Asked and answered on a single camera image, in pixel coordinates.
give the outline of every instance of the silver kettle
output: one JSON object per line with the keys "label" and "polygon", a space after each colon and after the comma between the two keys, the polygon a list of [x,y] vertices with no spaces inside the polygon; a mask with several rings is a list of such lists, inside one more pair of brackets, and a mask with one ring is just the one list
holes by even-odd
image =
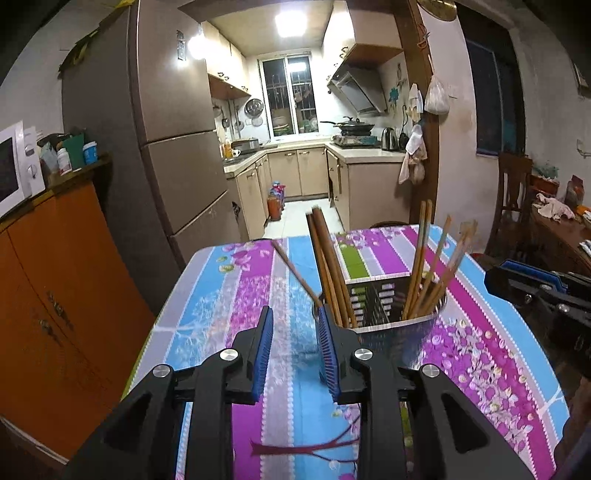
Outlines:
{"label": "silver kettle", "polygon": [[396,130],[390,127],[384,128],[382,131],[382,150],[395,151],[398,149],[398,141],[396,139]]}

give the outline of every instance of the blue cup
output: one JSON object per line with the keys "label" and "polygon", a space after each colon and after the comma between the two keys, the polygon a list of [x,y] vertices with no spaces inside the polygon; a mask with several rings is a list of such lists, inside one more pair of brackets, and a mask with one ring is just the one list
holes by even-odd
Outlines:
{"label": "blue cup", "polygon": [[84,163],[90,165],[98,160],[96,155],[96,142],[90,142],[82,147],[82,153],[84,154]]}

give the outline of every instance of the tablecloth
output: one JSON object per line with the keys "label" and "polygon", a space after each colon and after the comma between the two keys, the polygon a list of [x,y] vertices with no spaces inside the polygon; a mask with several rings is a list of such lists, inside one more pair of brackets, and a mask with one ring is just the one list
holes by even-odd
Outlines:
{"label": "tablecloth", "polygon": [[[408,275],[417,231],[408,226],[333,236],[346,281]],[[441,229],[432,226],[427,262],[440,235]],[[320,291],[310,238],[280,243],[306,281]],[[455,246],[448,237],[438,273]],[[465,256],[449,284],[447,306],[424,343],[421,363],[441,366],[535,477],[547,480],[555,469],[552,451],[568,418],[563,393],[521,316],[489,295],[483,280],[483,271]],[[256,325],[264,305],[274,312],[271,357],[262,400],[255,406],[233,406],[236,480],[352,480],[358,407],[336,405],[320,382],[311,301],[270,241],[195,253],[144,345],[130,388],[154,365],[187,368],[230,346],[238,331]],[[178,480],[184,478],[190,408],[181,434]]]}

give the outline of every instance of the tile floor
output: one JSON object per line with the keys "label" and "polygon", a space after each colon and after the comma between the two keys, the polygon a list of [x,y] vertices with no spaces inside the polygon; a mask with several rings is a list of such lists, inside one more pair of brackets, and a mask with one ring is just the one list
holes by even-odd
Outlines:
{"label": "tile floor", "polygon": [[312,207],[315,205],[322,209],[330,233],[338,233],[344,230],[336,208],[330,206],[328,199],[301,200],[299,202],[285,203],[281,220],[267,223],[264,238],[309,235],[306,213],[311,212]]}

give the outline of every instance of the silver screw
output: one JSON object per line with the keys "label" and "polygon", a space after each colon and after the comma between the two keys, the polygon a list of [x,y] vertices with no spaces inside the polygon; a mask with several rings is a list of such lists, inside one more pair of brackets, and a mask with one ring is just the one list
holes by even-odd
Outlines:
{"label": "silver screw", "polygon": [[433,364],[424,365],[422,370],[423,370],[423,373],[429,378],[435,378],[436,376],[439,375],[439,372],[440,372],[440,370],[437,368],[437,366],[433,365]]}
{"label": "silver screw", "polygon": [[374,353],[366,348],[359,348],[355,351],[355,358],[358,358],[359,360],[369,360],[373,356]]}
{"label": "silver screw", "polygon": [[155,377],[164,378],[164,377],[166,377],[166,375],[168,375],[170,373],[170,367],[168,365],[164,365],[164,364],[156,365],[152,369],[152,373],[154,374]]}
{"label": "silver screw", "polygon": [[220,358],[226,362],[231,362],[232,360],[238,358],[238,352],[233,348],[226,348],[220,352]]}

